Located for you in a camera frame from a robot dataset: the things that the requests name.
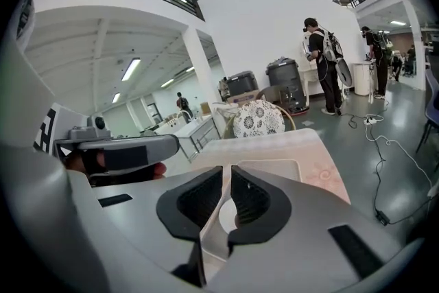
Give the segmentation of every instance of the power strip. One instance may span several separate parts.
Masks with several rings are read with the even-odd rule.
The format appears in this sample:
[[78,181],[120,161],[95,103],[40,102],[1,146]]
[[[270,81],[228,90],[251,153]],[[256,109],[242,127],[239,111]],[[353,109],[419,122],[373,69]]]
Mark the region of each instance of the power strip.
[[363,122],[364,122],[365,125],[369,125],[370,126],[370,125],[375,125],[377,120],[374,119],[373,117],[367,117],[367,118],[365,118],[363,120]]

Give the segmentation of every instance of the white cable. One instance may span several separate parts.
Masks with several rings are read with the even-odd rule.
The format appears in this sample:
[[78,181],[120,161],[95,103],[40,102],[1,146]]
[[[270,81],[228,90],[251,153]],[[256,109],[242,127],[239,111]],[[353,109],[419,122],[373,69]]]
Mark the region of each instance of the white cable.
[[378,141],[378,139],[380,139],[380,138],[384,138],[385,139],[385,144],[387,145],[387,146],[390,146],[391,144],[392,144],[392,142],[395,142],[396,144],[398,144],[398,146],[404,151],[404,153],[414,162],[414,164],[416,165],[416,167],[420,170],[420,171],[422,171],[423,172],[423,174],[425,175],[425,178],[428,180],[428,182],[429,182],[429,184],[430,184],[430,188],[432,188],[433,187],[433,184],[431,183],[431,180],[430,180],[430,178],[427,176],[427,174],[425,173],[425,171],[423,170],[423,169],[421,169],[420,167],[419,167],[419,165],[418,165],[418,163],[409,155],[409,153],[407,153],[407,150],[405,150],[404,148],[403,148],[403,146],[398,142],[398,141],[396,141],[396,140],[394,140],[394,139],[388,139],[387,137],[385,137],[385,136],[378,136],[378,138],[376,138],[376,139],[369,139],[369,137],[368,137],[368,125],[367,124],[365,124],[364,125],[364,127],[366,128],[366,138],[367,138],[367,140],[369,141],[369,142],[373,142],[373,141]]

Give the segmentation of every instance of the gray floor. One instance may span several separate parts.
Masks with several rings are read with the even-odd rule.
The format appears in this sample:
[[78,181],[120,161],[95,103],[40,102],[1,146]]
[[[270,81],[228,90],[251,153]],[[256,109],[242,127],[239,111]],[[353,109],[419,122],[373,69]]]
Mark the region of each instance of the gray floor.
[[[384,121],[373,126],[374,137],[377,138],[382,134],[389,139],[399,141],[427,172],[434,184],[439,175],[439,172],[434,174],[438,160],[437,135],[431,136],[419,153],[415,154],[426,122],[425,93],[405,84],[388,82],[386,99],[389,101],[389,106],[387,111],[381,114],[384,116]],[[375,100],[373,105],[370,105],[367,97],[360,97],[351,92],[343,104],[342,111],[364,116],[367,113],[378,113],[384,109],[385,104],[383,100]],[[368,218],[375,220],[373,198],[378,185],[375,165],[380,160],[375,143],[366,140],[361,119],[356,119],[357,129],[349,128],[350,117],[324,115],[320,112],[323,106],[323,99],[312,100],[309,112],[294,118],[296,127],[306,128],[302,122],[313,122],[309,128],[318,131],[331,154],[352,205]],[[378,144],[386,162],[379,172],[382,183],[379,188],[377,208],[384,211],[393,222],[409,215],[426,201],[430,186],[424,174],[396,144],[387,146],[383,139],[380,139]],[[425,218],[426,212],[427,206],[412,218],[395,225],[387,225],[385,229],[401,243],[405,243],[414,225]]]

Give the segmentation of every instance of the hand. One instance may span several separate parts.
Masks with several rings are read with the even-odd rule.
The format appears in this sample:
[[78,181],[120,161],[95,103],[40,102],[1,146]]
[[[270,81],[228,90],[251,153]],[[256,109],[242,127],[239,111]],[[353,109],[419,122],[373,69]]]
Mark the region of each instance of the hand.
[[[104,159],[104,152],[98,152],[96,156],[97,163],[101,165],[102,167],[105,167],[105,159]],[[153,180],[158,180],[160,178],[165,177],[164,174],[166,172],[166,166],[163,163],[157,163],[154,165],[154,177]],[[81,154],[78,151],[74,151],[70,153],[65,161],[65,167],[66,169],[71,169],[74,171],[82,172],[87,176],[87,178],[90,177],[90,175],[87,174],[87,171],[85,170],[84,163],[82,162]]]

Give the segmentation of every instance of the box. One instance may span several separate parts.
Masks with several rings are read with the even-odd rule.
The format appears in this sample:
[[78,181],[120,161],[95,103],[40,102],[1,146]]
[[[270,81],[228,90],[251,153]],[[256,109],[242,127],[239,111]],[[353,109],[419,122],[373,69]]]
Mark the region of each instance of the box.
[[209,104],[207,103],[201,103],[201,112],[203,115],[209,115],[211,114],[211,108],[209,108]]
[[230,97],[227,99],[229,104],[236,103],[239,106],[243,106],[245,103],[251,102],[252,100],[256,100],[256,96],[258,95],[259,90],[242,93],[239,95],[235,95],[234,97]]

